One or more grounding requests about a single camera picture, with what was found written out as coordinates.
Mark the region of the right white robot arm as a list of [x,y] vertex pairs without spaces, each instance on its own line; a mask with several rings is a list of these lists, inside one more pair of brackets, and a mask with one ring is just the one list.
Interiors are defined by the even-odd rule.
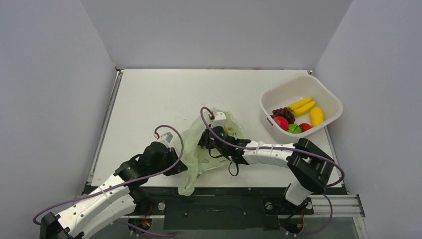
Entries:
[[217,150],[235,165],[265,164],[290,169],[295,179],[280,200],[288,213],[298,209],[309,195],[325,193],[334,168],[333,159],[306,138],[286,145],[265,144],[235,138],[217,126],[203,132],[198,146]]

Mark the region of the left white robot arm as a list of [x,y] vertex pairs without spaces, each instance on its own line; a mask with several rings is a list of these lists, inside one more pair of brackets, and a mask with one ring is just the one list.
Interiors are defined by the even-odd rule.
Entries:
[[44,215],[41,239],[87,239],[116,219],[148,209],[148,195],[141,188],[149,178],[187,171],[177,152],[167,143],[152,142],[142,154],[123,162],[86,198],[57,214]]

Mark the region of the red fake apple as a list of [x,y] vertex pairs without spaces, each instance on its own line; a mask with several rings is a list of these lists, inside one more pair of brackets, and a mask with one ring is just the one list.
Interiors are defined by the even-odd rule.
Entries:
[[288,130],[289,122],[284,117],[276,116],[273,118],[273,120],[284,131]]

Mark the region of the green fake round fruit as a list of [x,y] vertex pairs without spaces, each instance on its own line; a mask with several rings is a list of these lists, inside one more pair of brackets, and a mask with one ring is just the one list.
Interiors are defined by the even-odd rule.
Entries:
[[299,134],[299,133],[302,133],[302,129],[299,125],[292,123],[292,124],[288,125],[286,132],[293,133],[293,134]]

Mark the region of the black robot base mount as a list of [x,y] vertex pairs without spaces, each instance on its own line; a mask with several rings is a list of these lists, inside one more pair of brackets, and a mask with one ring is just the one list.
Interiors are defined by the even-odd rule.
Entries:
[[197,187],[190,196],[181,196],[175,187],[144,187],[148,201],[129,215],[137,224],[144,214],[151,229],[179,233],[188,230],[277,230],[288,218],[302,222],[302,216],[314,214],[307,198],[298,209],[287,206],[285,188],[207,188]]

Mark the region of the green plastic bag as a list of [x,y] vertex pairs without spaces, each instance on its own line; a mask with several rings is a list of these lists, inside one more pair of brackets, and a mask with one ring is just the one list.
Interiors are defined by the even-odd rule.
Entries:
[[[217,108],[211,108],[212,111],[220,112]],[[227,121],[224,126],[231,127],[232,130],[228,131],[229,136],[243,137],[245,130],[241,124],[234,118],[232,112],[222,111],[225,113]],[[183,180],[178,186],[178,193],[182,196],[190,196],[195,190],[195,185],[198,178],[203,178],[201,175],[213,169],[221,168],[229,165],[229,160],[224,157],[212,158],[207,149],[201,149],[197,144],[201,138],[202,133],[206,127],[201,117],[197,117],[190,128],[183,131],[181,134],[184,149],[181,162],[187,166],[187,171],[182,173]]]

